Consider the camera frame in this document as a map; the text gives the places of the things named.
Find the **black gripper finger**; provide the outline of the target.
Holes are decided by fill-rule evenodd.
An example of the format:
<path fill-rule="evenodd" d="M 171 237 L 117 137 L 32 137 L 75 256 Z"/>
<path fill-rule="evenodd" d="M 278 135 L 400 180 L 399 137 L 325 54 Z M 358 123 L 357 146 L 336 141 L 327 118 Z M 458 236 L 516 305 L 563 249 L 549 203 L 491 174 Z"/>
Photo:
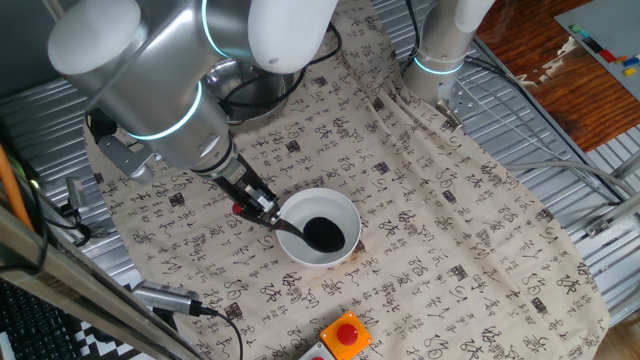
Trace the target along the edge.
<path fill-rule="evenodd" d="M 246 186 L 249 208 L 263 221 L 277 221 L 280 217 L 278 196 L 265 185 Z"/>
<path fill-rule="evenodd" d="M 270 230 L 280 230 L 281 229 L 281 221 L 278 220 L 275 223 L 270 223 L 269 221 L 265 221 L 260 217 L 256 216 L 251 212 L 242 212 L 242 217 L 247 221 L 253 222 L 258 225 L 266 226 Z"/>

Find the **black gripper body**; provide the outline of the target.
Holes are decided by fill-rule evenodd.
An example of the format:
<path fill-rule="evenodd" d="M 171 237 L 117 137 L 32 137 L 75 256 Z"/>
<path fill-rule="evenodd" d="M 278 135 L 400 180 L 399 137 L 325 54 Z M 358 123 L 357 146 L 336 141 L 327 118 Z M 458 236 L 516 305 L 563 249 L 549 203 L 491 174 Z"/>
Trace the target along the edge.
<path fill-rule="evenodd" d="M 260 188 L 260 177 L 241 155 L 231 158 L 226 167 L 213 175 L 213 179 L 236 203 L 258 204 L 246 188 L 257 191 Z"/>

